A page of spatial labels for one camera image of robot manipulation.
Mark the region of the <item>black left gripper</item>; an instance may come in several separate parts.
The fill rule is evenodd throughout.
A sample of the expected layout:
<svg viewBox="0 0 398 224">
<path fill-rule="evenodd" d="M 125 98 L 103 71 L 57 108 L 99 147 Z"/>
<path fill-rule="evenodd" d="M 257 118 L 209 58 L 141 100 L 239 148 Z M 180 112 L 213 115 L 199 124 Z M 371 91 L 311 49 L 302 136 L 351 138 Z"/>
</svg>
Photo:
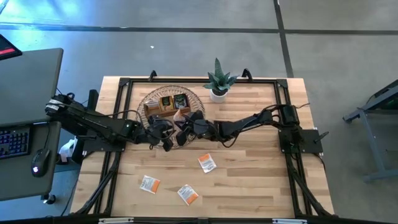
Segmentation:
<svg viewBox="0 0 398 224">
<path fill-rule="evenodd" d="M 143 130 L 147 135 L 150 148 L 162 143 L 164 151 L 169 152 L 174 145 L 170 138 L 179 131 L 179 127 L 158 115 L 150 115 L 147 120 L 149 126 L 147 128 L 143 126 Z"/>
</svg>

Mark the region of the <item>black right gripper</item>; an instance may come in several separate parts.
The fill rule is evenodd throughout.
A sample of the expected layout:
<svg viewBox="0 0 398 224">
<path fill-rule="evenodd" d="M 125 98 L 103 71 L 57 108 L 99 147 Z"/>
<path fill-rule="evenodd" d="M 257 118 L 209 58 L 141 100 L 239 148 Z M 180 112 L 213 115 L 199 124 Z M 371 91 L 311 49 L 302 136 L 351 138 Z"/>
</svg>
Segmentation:
<svg viewBox="0 0 398 224">
<path fill-rule="evenodd" d="M 189 136 L 191 139 L 195 138 L 207 138 L 215 133 L 214 125 L 205 120 L 203 112 L 196 110 L 195 112 L 189 112 L 188 114 L 182 114 L 182 118 L 177 120 L 177 126 L 180 131 L 176 134 L 176 140 L 179 146 L 184 146 L 189 142 Z"/>
</svg>

